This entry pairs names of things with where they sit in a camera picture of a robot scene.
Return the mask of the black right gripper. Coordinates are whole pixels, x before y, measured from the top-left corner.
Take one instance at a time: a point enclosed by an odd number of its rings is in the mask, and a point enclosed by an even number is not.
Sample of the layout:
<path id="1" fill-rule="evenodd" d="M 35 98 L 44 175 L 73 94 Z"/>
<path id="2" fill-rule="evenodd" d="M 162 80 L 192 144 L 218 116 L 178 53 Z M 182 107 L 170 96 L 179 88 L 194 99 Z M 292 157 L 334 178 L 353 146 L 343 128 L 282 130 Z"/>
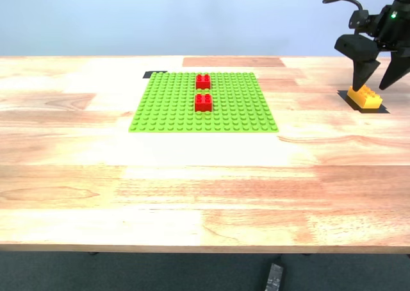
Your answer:
<path id="1" fill-rule="evenodd" d="M 380 65 L 377 57 L 380 51 L 391 51 L 391 61 L 379 85 L 386 90 L 409 73 L 409 12 L 383 10 L 370 15 L 368 24 L 360 34 L 342 35 L 334 45 L 335 50 L 352 60 L 353 91 L 358 92 Z"/>

